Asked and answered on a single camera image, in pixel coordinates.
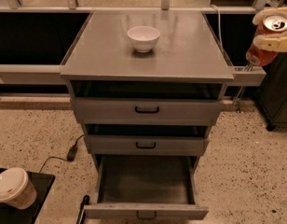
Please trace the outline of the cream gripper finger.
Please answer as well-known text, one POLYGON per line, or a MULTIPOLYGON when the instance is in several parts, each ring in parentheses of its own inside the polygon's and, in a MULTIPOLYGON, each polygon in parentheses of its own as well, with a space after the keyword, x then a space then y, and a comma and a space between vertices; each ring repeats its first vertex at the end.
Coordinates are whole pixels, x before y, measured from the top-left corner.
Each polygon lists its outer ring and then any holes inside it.
POLYGON ((253 39, 253 43, 261 50, 287 52, 287 36, 258 35, 253 39))
POLYGON ((265 16, 272 14, 284 14, 287 15, 287 7, 267 8, 259 11, 253 17, 253 24, 258 25, 265 16))

